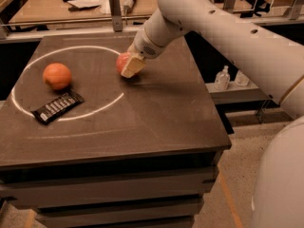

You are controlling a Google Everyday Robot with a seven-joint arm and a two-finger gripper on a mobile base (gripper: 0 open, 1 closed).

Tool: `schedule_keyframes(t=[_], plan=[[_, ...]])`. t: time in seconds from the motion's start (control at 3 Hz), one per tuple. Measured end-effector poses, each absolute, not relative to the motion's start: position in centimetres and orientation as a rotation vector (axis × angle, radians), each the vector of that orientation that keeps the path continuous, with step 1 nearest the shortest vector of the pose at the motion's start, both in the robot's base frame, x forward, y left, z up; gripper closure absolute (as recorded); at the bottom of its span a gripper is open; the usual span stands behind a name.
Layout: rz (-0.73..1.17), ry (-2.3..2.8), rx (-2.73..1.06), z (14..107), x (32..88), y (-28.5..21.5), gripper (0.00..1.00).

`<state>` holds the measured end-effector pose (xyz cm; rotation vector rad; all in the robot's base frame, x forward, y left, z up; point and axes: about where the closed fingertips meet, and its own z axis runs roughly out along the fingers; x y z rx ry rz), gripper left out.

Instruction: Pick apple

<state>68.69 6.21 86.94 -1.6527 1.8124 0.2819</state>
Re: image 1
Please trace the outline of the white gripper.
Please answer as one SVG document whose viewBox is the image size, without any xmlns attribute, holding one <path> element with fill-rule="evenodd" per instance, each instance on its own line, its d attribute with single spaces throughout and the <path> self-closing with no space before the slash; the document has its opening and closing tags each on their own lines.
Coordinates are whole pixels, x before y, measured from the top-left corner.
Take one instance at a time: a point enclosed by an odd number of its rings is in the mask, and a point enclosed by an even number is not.
<svg viewBox="0 0 304 228">
<path fill-rule="evenodd" d="M 132 78 L 145 67 L 146 59 L 155 59 L 164 52 L 164 47 L 157 46 L 146 34 L 144 28 L 140 28 L 128 50 L 129 59 L 121 73 L 125 78 Z"/>
</svg>

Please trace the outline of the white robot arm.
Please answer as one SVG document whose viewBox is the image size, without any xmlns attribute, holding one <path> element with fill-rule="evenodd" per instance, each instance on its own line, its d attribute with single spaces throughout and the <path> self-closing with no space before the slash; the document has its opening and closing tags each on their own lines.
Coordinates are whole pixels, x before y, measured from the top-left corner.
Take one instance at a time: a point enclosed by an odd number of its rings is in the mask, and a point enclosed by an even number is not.
<svg viewBox="0 0 304 228">
<path fill-rule="evenodd" d="M 120 73 L 193 30 L 293 118 L 265 149 L 252 197 L 251 228 L 304 228 L 304 47 L 217 8 L 212 0 L 158 0 L 138 30 Z"/>
</svg>

